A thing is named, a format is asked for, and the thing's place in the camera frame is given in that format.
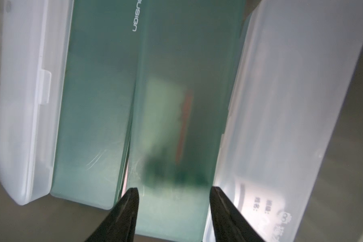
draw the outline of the plastic case lid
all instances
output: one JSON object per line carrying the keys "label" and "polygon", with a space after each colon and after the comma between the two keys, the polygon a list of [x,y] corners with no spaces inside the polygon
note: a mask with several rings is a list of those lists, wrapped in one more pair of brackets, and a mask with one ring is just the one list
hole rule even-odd
{"label": "plastic case lid", "polygon": [[267,242],[295,238],[362,45],[363,0],[262,0],[252,14],[214,186]]}
{"label": "plastic case lid", "polygon": [[19,205],[51,188],[72,4],[4,4],[0,181]]}

